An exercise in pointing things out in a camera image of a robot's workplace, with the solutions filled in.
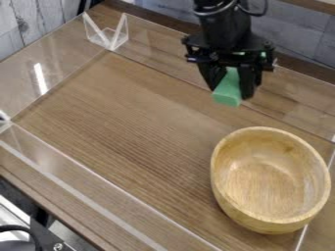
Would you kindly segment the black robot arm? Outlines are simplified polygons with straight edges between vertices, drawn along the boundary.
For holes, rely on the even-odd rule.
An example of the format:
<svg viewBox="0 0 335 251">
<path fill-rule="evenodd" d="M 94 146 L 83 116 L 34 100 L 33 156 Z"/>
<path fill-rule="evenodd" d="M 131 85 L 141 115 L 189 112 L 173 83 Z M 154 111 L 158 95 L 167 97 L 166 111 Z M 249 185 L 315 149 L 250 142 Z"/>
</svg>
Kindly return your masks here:
<svg viewBox="0 0 335 251">
<path fill-rule="evenodd" d="M 182 38 L 189 63 L 194 63 L 218 103 L 237 107 L 253 98 L 263 72 L 274 71 L 275 45 L 251 30 L 251 18 L 263 17 L 263 9 L 251 11 L 249 0 L 194 0 L 194 14 L 202 30 Z"/>
</svg>

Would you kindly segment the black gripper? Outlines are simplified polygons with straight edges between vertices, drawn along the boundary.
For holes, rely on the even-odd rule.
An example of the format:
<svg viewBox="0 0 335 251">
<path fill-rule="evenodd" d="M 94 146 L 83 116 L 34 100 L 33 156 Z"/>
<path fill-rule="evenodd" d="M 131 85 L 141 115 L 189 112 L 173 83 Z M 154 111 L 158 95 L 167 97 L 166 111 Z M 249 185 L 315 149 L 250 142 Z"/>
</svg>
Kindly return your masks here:
<svg viewBox="0 0 335 251">
<path fill-rule="evenodd" d="M 241 97 L 250 99 L 262 84 L 262 71 L 273 72 L 275 68 L 274 43 L 250 32 L 234 48 L 210 45 L 202 33 L 185 36 L 182 44 L 187 51 L 186 60 L 198 64 L 209 88 L 217 89 L 227 74 L 227 67 L 235 67 Z"/>
</svg>

